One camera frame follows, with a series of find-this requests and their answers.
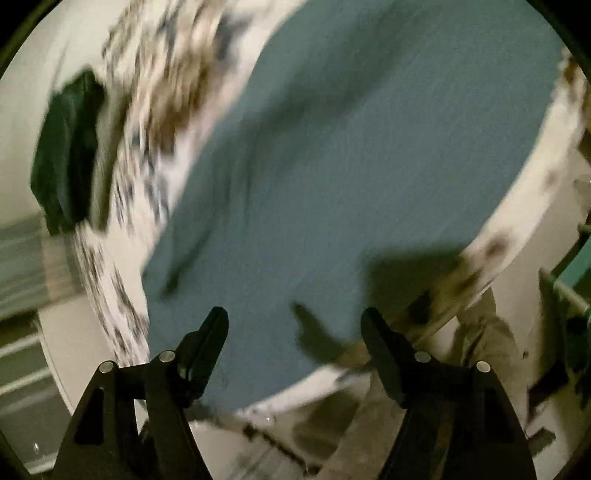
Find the blue blanket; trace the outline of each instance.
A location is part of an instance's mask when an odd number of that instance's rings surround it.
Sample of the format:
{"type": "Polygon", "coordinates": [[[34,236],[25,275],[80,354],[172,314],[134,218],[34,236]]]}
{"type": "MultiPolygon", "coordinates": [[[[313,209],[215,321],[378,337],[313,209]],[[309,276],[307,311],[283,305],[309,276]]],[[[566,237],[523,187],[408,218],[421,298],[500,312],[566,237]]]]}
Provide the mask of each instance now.
{"type": "Polygon", "coordinates": [[[153,353],[215,306],[245,407],[450,268],[525,163],[561,42],[525,0],[309,0],[213,132],[144,272],[153,353]]]}

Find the bed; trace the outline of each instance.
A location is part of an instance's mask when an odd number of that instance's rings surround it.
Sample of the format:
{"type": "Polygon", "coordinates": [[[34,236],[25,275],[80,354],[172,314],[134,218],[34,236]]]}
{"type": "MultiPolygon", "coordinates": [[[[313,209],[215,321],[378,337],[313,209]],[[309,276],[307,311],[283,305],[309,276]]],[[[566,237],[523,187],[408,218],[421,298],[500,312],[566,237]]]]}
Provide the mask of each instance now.
{"type": "MultiPolygon", "coordinates": [[[[77,231],[85,287],[120,365],[142,363],[157,353],[148,346],[142,272],[200,161],[199,152],[239,98],[264,45],[300,7],[298,0],[132,0],[111,29],[102,59],[93,63],[98,78],[133,92],[108,228],[96,232],[82,224],[77,231]]],[[[413,341],[432,335],[487,288],[552,202],[567,170],[567,153],[584,131],[588,93],[566,49],[556,73],[527,160],[460,262],[433,278],[426,322],[385,312],[413,341]]],[[[363,346],[351,342],[335,362],[240,405],[238,413],[266,418],[323,398],[346,386],[343,379],[362,371],[367,361],[363,346]]]]}

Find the beige pants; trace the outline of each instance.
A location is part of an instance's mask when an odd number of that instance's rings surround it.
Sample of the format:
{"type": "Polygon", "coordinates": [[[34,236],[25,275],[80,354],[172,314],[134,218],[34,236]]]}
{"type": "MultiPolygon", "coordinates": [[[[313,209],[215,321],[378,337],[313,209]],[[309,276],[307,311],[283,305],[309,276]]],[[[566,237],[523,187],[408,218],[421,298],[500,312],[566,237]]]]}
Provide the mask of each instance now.
{"type": "MultiPolygon", "coordinates": [[[[521,374],[521,358],[509,326],[495,314],[492,292],[457,316],[456,340],[462,350],[461,363],[472,366],[483,360],[491,365],[524,424],[527,390],[521,374]]],[[[317,480],[376,479],[394,445],[404,410],[388,398],[376,373],[349,428],[335,453],[324,464],[317,480]]]]}

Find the blue-gray cloth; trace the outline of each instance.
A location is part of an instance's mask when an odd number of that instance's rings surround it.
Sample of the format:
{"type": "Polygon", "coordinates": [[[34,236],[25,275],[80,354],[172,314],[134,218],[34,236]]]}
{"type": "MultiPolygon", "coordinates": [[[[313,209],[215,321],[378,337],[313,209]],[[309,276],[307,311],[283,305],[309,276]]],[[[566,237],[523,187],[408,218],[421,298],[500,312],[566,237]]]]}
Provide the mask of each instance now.
{"type": "Polygon", "coordinates": [[[293,385],[406,308],[538,135],[561,42],[525,0],[309,0],[264,48],[144,272],[152,353],[213,306],[216,411],[293,385]]]}

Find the dark green cloth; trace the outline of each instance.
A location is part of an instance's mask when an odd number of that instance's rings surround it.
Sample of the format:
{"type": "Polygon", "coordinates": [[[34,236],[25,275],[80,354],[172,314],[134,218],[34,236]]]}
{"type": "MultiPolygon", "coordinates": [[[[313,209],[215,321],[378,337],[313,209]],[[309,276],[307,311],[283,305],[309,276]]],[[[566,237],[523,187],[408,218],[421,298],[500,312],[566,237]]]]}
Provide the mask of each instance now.
{"type": "Polygon", "coordinates": [[[499,205],[561,42],[525,0],[309,0],[195,162],[144,272],[153,354],[215,305],[202,399],[245,407],[401,312],[499,205]]]}
{"type": "Polygon", "coordinates": [[[96,119],[105,99],[91,70],[51,98],[31,172],[31,190],[52,235],[86,218],[95,163],[96,119]]]}

